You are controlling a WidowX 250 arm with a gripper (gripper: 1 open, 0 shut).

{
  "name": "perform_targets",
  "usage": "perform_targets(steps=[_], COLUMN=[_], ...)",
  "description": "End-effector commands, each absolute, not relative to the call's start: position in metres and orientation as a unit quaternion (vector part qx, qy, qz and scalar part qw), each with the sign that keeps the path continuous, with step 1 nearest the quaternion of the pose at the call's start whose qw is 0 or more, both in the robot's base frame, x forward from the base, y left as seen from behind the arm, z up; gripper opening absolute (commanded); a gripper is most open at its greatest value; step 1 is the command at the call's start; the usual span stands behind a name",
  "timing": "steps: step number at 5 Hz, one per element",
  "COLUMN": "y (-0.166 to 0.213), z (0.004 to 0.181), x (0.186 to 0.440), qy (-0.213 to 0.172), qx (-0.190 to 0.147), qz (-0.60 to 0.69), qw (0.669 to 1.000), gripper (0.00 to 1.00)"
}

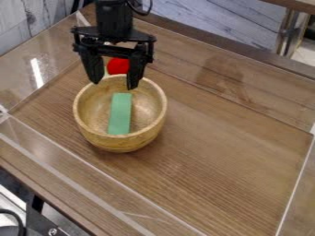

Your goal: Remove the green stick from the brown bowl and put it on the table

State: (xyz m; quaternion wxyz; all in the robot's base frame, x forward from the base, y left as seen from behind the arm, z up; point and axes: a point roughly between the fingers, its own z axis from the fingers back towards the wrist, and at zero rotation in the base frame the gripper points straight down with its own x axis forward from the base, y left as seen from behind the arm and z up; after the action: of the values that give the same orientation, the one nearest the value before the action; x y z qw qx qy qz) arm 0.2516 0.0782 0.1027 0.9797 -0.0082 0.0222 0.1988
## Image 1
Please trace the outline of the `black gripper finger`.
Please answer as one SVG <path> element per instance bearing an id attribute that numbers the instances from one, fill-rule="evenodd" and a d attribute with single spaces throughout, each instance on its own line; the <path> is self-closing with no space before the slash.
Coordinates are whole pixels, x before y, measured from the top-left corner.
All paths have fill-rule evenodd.
<path id="1" fill-rule="evenodd" d="M 79 47 L 79 54 L 87 71 L 88 80 L 93 84 L 99 84 L 104 76 L 103 57 L 93 48 L 85 46 Z"/>
<path id="2" fill-rule="evenodd" d="M 139 80 L 143 78 L 147 65 L 147 56 L 143 52 L 136 51 L 129 57 L 129 70 L 127 73 L 127 89 L 136 89 Z"/>

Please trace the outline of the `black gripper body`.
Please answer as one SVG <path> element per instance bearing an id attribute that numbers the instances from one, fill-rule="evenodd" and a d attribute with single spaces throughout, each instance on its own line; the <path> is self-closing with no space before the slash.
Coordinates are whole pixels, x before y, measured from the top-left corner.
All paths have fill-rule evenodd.
<path id="1" fill-rule="evenodd" d="M 96 0 L 96 25 L 73 27 L 72 49 L 85 64 L 97 64 L 103 56 L 152 62 L 156 38 L 133 28 L 133 14 L 147 16 L 135 0 Z"/>

